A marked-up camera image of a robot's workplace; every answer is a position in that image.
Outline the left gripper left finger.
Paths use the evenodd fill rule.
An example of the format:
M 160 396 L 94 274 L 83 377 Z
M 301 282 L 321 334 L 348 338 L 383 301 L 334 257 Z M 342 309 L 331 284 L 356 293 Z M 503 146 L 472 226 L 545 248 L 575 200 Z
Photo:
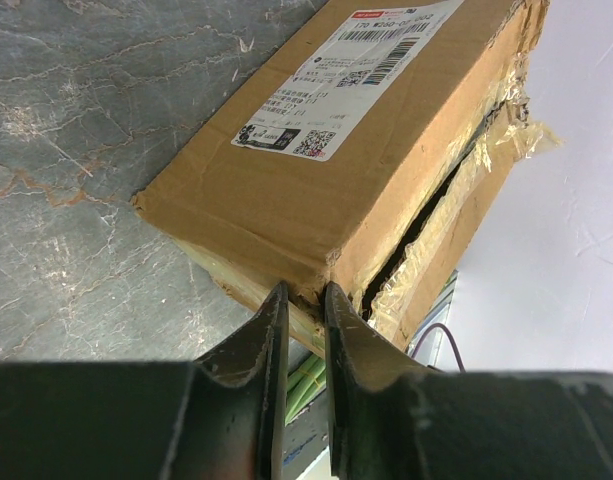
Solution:
M 0 479 L 277 479 L 288 292 L 185 361 L 1 362 Z

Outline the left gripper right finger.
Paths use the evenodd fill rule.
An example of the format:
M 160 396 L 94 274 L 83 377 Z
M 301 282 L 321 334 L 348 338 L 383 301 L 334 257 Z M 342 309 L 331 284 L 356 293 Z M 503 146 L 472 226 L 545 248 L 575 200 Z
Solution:
M 441 372 L 326 287 L 331 472 L 341 479 L 613 479 L 613 374 Z

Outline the brown cardboard express box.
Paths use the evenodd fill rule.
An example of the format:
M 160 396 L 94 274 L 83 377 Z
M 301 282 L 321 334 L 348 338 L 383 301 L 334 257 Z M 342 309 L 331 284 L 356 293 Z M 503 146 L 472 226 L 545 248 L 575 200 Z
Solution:
M 357 306 L 452 170 L 469 184 L 530 131 L 525 69 L 546 1 L 330 1 L 132 204 L 241 304 L 289 288 L 324 349 L 320 296 Z

